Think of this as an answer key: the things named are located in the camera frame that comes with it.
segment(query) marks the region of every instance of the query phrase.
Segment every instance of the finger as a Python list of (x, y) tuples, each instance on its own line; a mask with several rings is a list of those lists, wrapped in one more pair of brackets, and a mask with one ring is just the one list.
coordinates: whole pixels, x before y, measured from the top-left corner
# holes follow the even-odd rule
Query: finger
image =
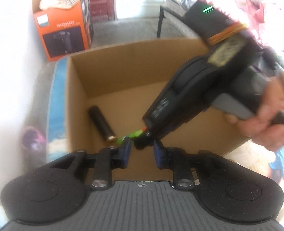
[(260, 134), (254, 136), (252, 141), (258, 145), (268, 147), (270, 149), (276, 149), (279, 146), (283, 146), (284, 141), (284, 125), (276, 124), (272, 125)]
[(275, 152), (283, 146), (284, 146), (284, 136), (280, 140), (278, 140), (276, 144), (265, 146), (265, 148), (268, 149), (269, 151)]
[(278, 77), (274, 77), (268, 82), (257, 116), (261, 122), (268, 122), (280, 110), (284, 110), (284, 89)]
[(262, 104), (257, 111), (259, 119), (263, 122), (270, 121), (280, 110), (284, 110), (284, 72), (282, 77), (273, 77), (265, 89)]
[(237, 123), (239, 131), (244, 136), (248, 137), (252, 137), (263, 132), (268, 125), (268, 122), (261, 122), (258, 117), (251, 117), (245, 121), (239, 121)]
[(227, 114), (227, 113), (226, 113), (226, 114), (225, 114), (225, 118), (226, 118), (226, 121), (227, 121), (228, 123), (233, 124), (233, 125), (235, 125), (236, 123), (239, 122), (238, 117), (235, 116), (235, 115), (232, 115), (232, 114)]

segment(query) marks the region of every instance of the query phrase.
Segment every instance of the product box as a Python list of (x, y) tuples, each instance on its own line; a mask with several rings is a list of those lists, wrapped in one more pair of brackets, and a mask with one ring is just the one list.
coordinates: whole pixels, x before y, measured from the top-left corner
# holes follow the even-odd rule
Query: product box
[(70, 9), (41, 10), (39, 4), (40, 0), (32, 0), (36, 28), (49, 61), (91, 47), (90, 0), (80, 0)]
[[(106, 147), (88, 109), (97, 105), (118, 137), (145, 127), (142, 117), (167, 81), (189, 58), (208, 51), (198, 39), (174, 38), (112, 45), (72, 54), (57, 62), (47, 125), (47, 157), (71, 151), (97, 153)], [(162, 139), (187, 153), (206, 149), (224, 155), (247, 140), (209, 108)], [(172, 171), (156, 167), (152, 147), (132, 147), (127, 169), (113, 180), (171, 180)]]

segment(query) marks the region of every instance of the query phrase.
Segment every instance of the black cylinder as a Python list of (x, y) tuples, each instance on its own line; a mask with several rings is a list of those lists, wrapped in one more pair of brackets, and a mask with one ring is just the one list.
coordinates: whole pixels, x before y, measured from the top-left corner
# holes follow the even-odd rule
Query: black cylinder
[(105, 141), (112, 142), (116, 139), (115, 133), (101, 113), (98, 106), (94, 105), (89, 108), (89, 117), (93, 120), (95, 126)]
[(66, 54), (70, 54), (73, 52), (72, 40), (69, 32), (67, 31), (58, 32), (53, 36), (53, 38), (62, 41), (64, 51)]

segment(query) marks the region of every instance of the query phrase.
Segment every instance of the orange box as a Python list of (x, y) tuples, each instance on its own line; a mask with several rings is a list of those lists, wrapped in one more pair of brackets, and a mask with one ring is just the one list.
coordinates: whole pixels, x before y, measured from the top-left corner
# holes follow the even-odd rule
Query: orange box
[(41, 10), (39, 4), (32, 0), (33, 17), (49, 61), (91, 47), (90, 0), (80, 0), (70, 9)]

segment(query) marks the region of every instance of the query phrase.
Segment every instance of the orange rubber band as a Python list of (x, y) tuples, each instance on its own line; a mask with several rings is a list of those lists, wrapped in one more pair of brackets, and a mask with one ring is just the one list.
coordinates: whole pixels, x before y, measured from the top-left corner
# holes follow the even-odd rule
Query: orange rubber band
[(208, 44), (213, 46), (244, 29), (246, 28), (240, 22), (235, 22), (226, 29), (224, 29), (223, 31), (221, 31), (220, 33), (210, 37), (208, 39)]

